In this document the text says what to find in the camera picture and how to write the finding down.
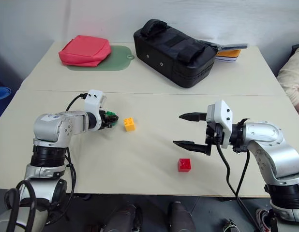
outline red lego brick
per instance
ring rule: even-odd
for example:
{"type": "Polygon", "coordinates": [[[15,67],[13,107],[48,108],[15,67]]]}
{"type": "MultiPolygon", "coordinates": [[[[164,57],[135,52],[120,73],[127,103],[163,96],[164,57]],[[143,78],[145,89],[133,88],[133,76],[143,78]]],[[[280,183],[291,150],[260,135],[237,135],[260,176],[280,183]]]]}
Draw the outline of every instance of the red lego brick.
{"type": "Polygon", "coordinates": [[[178,169],[179,172],[189,172],[192,166],[190,164],[190,159],[179,159],[178,161],[178,169]]]}

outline blue bucket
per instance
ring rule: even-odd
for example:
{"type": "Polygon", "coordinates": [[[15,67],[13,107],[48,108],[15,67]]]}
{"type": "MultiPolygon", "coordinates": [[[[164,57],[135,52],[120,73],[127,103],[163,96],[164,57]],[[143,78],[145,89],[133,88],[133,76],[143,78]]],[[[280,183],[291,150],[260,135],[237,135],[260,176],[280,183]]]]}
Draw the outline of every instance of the blue bucket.
{"type": "Polygon", "coordinates": [[[11,99],[11,89],[8,87],[0,86],[0,116],[9,105],[11,99]]]}

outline carrying handle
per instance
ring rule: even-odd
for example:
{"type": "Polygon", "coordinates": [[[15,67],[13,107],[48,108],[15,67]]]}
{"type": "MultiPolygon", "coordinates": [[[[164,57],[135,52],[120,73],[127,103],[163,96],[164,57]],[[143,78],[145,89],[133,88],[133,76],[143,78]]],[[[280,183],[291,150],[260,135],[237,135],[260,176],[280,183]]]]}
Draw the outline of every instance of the carrying handle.
{"type": "Polygon", "coordinates": [[[194,43],[192,45],[188,45],[184,47],[179,53],[178,53],[178,61],[184,62],[184,63],[190,63],[193,59],[195,59],[200,53],[206,49],[208,45],[201,44],[201,43],[194,43]]]}
{"type": "Polygon", "coordinates": [[[159,19],[149,20],[141,29],[141,35],[150,37],[167,29],[167,23],[159,19]]]}

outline lego brick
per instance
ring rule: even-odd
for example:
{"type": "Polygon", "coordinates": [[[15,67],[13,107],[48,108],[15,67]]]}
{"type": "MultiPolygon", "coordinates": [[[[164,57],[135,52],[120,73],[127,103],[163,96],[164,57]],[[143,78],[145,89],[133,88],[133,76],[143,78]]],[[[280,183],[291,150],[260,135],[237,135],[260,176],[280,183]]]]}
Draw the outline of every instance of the lego brick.
{"type": "Polygon", "coordinates": [[[132,117],[125,118],[124,125],[125,125],[126,131],[134,131],[135,130],[135,122],[132,117]]]}
{"type": "Polygon", "coordinates": [[[190,159],[179,159],[178,161],[178,170],[179,172],[189,172],[191,170],[191,162],[190,159]]]}

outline floor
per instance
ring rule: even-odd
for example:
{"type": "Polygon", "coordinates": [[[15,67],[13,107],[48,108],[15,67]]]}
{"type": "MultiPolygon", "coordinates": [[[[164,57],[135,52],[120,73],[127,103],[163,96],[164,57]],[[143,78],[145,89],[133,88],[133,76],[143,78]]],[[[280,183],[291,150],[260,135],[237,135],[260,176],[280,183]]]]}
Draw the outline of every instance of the floor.
{"type": "MultiPolygon", "coordinates": [[[[0,189],[0,214],[5,210],[0,189]]],[[[232,219],[241,232],[253,232],[235,201],[194,196],[152,195],[92,195],[89,200],[76,197],[68,211],[70,221],[64,218],[45,227],[44,232],[83,232],[85,225],[105,224],[121,205],[138,204],[143,211],[143,232],[167,232],[167,208],[170,202],[181,201],[192,213],[197,231],[221,232],[224,220],[232,219]]],[[[244,203],[253,214],[256,208],[269,208],[269,198],[245,199],[244,203]]]]}

